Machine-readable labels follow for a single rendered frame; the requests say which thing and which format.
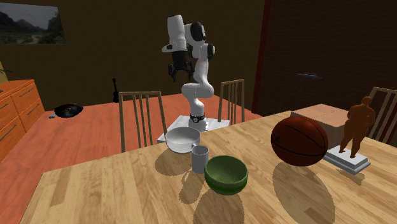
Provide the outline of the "wooden dining table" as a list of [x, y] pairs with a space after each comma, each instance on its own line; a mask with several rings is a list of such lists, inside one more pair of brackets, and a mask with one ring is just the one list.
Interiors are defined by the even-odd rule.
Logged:
[[397, 148], [364, 139], [357, 176], [320, 161], [293, 167], [270, 133], [289, 112], [203, 134], [210, 156], [242, 160], [243, 191], [219, 195], [165, 144], [44, 173], [20, 224], [397, 224]]

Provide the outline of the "green bowl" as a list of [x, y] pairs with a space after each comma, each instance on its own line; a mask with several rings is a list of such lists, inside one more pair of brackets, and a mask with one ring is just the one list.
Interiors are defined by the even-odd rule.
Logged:
[[205, 182], [214, 192], [235, 195], [247, 185], [248, 169], [244, 162], [229, 155], [218, 155], [208, 160], [204, 168]]

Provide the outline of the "landscape wall picture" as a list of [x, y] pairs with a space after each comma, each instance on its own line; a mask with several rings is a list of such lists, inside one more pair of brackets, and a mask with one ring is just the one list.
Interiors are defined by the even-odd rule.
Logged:
[[6, 45], [65, 44], [55, 6], [0, 3], [0, 43]]

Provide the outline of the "tan cardboard box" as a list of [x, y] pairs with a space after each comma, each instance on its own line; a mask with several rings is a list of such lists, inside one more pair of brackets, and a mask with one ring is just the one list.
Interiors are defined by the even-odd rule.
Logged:
[[328, 136], [328, 148], [338, 146], [344, 136], [348, 111], [325, 104], [294, 110], [290, 116], [304, 116], [315, 120]]

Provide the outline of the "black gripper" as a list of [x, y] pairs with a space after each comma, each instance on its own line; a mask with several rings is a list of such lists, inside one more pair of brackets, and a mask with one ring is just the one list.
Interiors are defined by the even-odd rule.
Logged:
[[173, 65], [168, 65], [168, 74], [172, 77], [174, 83], [177, 81], [176, 73], [178, 71], [186, 71], [188, 74], [188, 81], [192, 81], [192, 77], [195, 71], [192, 62], [186, 62], [185, 53], [186, 52], [183, 50], [172, 52]]

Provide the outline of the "black round floor object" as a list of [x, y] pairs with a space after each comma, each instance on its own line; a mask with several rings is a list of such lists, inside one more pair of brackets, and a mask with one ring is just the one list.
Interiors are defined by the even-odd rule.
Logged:
[[83, 107], [74, 104], [74, 103], [69, 103], [69, 104], [63, 104], [61, 106], [58, 106], [54, 109], [54, 112], [49, 118], [55, 118], [56, 116], [61, 117], [61, 118], [71, 118], [83, 111]]

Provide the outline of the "brown figure on white base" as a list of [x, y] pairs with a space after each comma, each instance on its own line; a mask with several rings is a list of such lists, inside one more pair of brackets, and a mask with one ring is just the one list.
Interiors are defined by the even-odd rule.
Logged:
[[341, 143], [330, 148], [323, 157], [327, 162], [353, 175], [370, 165], [366, 156], [356, 154], [369, 127], [375, 123], [375, 111], [370, 107], [371, 101], [372, 98], [366, 96], [362, 99], [361, 104], [350, 108]]

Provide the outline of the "brown basketball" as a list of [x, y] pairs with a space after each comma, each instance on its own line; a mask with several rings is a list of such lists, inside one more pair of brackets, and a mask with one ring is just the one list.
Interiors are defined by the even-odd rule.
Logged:
[[304, 116], [281, 120], [273, 128], [270, 141], [275, 154], [294, 166], [314, 165], [328, 150], [328, 137], [324, 129]]

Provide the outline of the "white bowl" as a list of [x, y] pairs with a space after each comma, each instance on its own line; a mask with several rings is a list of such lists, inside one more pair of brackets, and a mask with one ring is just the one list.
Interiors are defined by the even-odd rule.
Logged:
[[200, 131], [191, 127], [177, 127], [165, 135], [168, 148], [176, 153], [189, 153], [200, 144]]

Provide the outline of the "orange chest of drawers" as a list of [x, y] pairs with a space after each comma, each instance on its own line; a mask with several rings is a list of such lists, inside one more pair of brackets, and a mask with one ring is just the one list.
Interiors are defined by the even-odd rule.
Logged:
[[34, 80], [0, 84], [0, 162], [44, 112]]

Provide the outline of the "grey cup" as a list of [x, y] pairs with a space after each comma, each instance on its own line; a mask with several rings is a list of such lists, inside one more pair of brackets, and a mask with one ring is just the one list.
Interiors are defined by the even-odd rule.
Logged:
[[203, 145], [192, 145], [192, 171], [203, 174], [209, 160], [209, 148]]

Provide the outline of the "wooden slat-back chair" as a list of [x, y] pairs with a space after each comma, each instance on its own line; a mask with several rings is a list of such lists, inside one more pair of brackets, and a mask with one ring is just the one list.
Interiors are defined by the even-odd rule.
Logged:
[[126, 152], [125, 119], [124, 119], [124, 111], [123, 111], [123, 98], [125, 96], [132, 97], [139, 148], [142, 147], [142, 143], [144, 143], [144, 146], [148, 146], [147, 136], [149, 136], [150, 145], [153, 145], [153, 134], [151, 128], [151, 114], [150, 114], [150, 103], [149, 103], [150, 96], [157, 97], [158, 105], [160, 109], [160, 117], [162, 121], [162, 128], [164, 134], [168, 132], [161, 91], [119, 92], [118, 104], [119, 104], [119, 113], [120, 113], [120, 137], [121, 137], [122, 153]]
[[388, 144], [392, 132], [397, 125], [397, 90], [373, 87], [370, 92], [370, 97], [374, 99], [377, 92], [385, 92], [386, 96], [368, 137]]
[[218, 108], [218, 122], [221, 121], [222, 105], [223, 105], [223, 93], [224, 88], [227, 87], [227, 109], [228, 109], [228, 120], [231, 125], [237, 122], [237, 96], [239, 85], [241, 85], [241, 122], [245, 122], [245, 79], [238, 79], [232, 81], [223, 81], [220, 85], [219, 93], [219, 108]]

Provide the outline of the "grey robot stand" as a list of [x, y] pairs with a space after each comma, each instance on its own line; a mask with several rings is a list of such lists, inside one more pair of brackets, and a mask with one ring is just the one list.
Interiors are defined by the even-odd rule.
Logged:
[[[179, 115], [179, 117], [167, 128], [167, 130], [170, 131], [176, 127], [187, 127], [189, 119], [190, 119], [189, 116]], [[219, 129], [230, 125], [229, 120], [221, 120], [220, 122], [218, 122], [218, 120], [215, 118], [206, 118], [206, 122], [208, 123], [208, 130]], [[157, 143], [160, 144], [164, 142], [165, 142], [165, 134], [162, 134], [157, 139]]]

